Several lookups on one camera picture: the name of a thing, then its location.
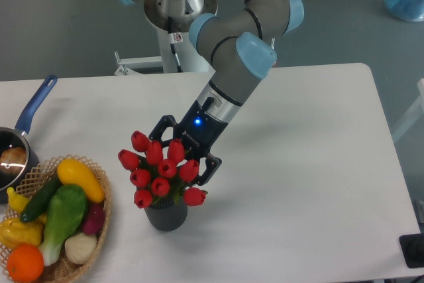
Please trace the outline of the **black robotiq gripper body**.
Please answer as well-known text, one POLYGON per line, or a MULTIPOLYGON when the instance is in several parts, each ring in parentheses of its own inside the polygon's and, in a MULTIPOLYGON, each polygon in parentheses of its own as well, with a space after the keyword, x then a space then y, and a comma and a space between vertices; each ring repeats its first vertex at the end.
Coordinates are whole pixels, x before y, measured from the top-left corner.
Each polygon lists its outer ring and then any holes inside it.
POLYGON ((181 140, 188 160, 200 161, 205 158, 228 126, 228 123, 208 114, 212 106, 212 99, 207 99, 203 105, 194 101, 183 119, 173 128, 173 138, 181 140))

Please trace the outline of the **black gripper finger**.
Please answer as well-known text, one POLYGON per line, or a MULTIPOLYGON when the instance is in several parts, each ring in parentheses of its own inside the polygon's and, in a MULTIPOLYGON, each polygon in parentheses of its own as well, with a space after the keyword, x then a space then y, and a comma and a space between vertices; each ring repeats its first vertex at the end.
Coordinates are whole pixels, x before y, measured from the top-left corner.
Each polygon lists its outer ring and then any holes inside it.
POLYGON ((198 186, 203 186, 208 183, 212 176, 216 173, 219 167, 222 164, 222 160, 211 153, 208 153, 205 157, 205 171, 202 174, 199 174, 198 177, 195 178, 194 184, 198 186))
POLYGON ((173 115, 163 115, 159 122, 155 125, 155 127, 150 132, 148 138, 151 141, 158 141, 162 147, 168 147, 171 139, 163 140, 162 136, 166 129, 168 128, 174 128, 176 126, 176 120, 173 115))

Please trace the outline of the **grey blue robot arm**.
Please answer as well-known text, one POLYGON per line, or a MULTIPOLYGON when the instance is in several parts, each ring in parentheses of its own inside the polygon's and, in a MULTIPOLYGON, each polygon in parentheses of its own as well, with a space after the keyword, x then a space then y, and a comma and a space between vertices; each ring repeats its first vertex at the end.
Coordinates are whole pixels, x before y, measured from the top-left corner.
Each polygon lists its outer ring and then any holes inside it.
POLYGON ((171 43, 179 32, 187 33, 195 53, 214 70, 183 119, 165 115, 150 134, 160 141, 172 128, 189 158, 205 161, 204 173, 194 178, 201 186, 221 165, 210 152, 214 142, 276 62, 274 39, 302 23, 302 0, 244 0, 244 9, 228 19, 217 16, 216 0, 122 1, 142 1, 150 23, 164 30, 171 43))

